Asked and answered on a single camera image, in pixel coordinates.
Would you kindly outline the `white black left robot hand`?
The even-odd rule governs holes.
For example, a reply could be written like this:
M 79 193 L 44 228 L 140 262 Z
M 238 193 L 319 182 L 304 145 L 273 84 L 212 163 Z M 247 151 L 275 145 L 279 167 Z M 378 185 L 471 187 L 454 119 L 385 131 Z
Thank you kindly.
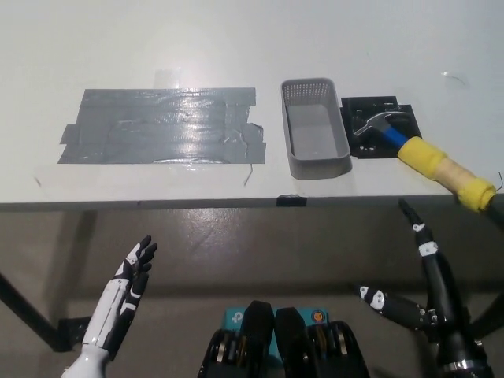
M 145 236 L 127 254 L 105 286 L 87 326 L 84 345 L 105 350 L 113 360 L 135 317 L 158 248 Z

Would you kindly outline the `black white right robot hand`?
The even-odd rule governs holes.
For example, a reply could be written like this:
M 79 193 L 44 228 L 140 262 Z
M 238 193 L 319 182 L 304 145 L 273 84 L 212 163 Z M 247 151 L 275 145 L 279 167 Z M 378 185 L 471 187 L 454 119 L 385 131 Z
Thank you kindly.
M 439 251 L 431 229 L 405 200 L 398 206 L 413 230 L 427 284 L 428 304 L 366 285 L 356 287 L 360 299 L 382 317 L 412 331 L 423 332 L 438 346 L 436 364 L 447 371 L 475 369 L 487 355 L 470 330 L 469 315 L 447 259 Z

